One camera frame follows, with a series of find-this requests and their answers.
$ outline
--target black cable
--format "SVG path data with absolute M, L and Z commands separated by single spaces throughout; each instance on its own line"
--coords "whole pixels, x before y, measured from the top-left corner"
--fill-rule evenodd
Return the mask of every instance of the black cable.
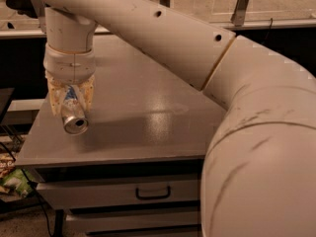
M 0 142 L 0 145 L 8 152 L 8 154 L 11 156 L 12 160 L 15 162 L 17 159 L 14 157 L 14 155 L 12 154 L 12 152 L 9 150 L 8 147 L 6 147 L 6 145 L 2 142 Z M 38 198 L 38 201 L 39 201 L 39 205 L 43 211 L 43 214 L 46 218 L 46 225 L 47 225 L 47 232 L 48 232 L 48 235 L 50 237 L 52 237 L 53 235 L 51 234 L 51 231 L 50 231 L 50 225 L 49 225 L 49 218 L 48 218 L 48 215 L 47 215 L 47 212 L 45 210 L 45 208 L 43 207 L 42 205 L 42 201 L 40 200 L 40 194 L 38 193 L 37 189 L 36 189 L 36 184 L 35 182 L 31 181 L 30 178 L 28 177 L 27 173 L 21 169 L 23 175 L 25 176 L 25 178 L 27 179 L 28 181 L 28 185 L 32 188 L 32 190 L 34 191 L 36 197 Z
M 274 23 L 274 19 L 270 18 L 270 26 L 269 26 L 268 32 L 266 34 L 266 37 L 265 37 L 264 41 L 262 42 L 262 45 L 266 44 L 268 37 L 269 37 L 269 34 L 270 34 L 270 31 L 271 31 L 271 28 L 273 27 L 273 23 Z

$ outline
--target drawer front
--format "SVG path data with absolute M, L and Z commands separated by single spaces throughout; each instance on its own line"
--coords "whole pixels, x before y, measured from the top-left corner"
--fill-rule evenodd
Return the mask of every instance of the drawer front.
M 80 232 L 106 232 L 200 224 L 198 207 L 68 215 L 67 224 Z
M 200 226 L 174 227 L 142 231 L 99 232 L 87 237 L 202 237 Z
M 198 175 L 42 183 L 39 193 L 54 209 L 199 200 Z

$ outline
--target black handle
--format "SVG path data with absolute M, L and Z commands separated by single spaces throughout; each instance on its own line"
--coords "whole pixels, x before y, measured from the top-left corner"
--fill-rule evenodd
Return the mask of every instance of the black handle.
M 171 188 L 170 186 L 167 187 L 167 193 L 161 196 L 152 196 L 152 197 L 143 197 L 139 194 L 139 188 L 136 189 L 136 197 L 139 200 L 156 200 L 156 199 L 165 199 L 171 195 Z

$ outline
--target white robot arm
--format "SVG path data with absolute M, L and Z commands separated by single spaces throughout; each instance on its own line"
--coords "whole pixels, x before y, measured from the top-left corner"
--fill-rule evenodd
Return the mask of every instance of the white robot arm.
M 45 66 L 55 102 L 62 95 L 52 92 L 72 85 L 89 109 L 100 24 L 228 111 L 203 166 L 204 237 L 315 236 L 316 83 L 308 71 L 146 0 L 42 1 L 51 6 Z M 66 34 L 72 24 L 70 33 L 81 34 Z

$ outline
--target desk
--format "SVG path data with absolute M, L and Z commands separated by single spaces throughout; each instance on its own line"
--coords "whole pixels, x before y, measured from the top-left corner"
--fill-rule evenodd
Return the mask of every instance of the desk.
M 87 132 L 64 132 L 46 101 L 17 165 L 87 235 L 198 236 L 199 176 L 224 110 L 115 36 L 95 36 Z

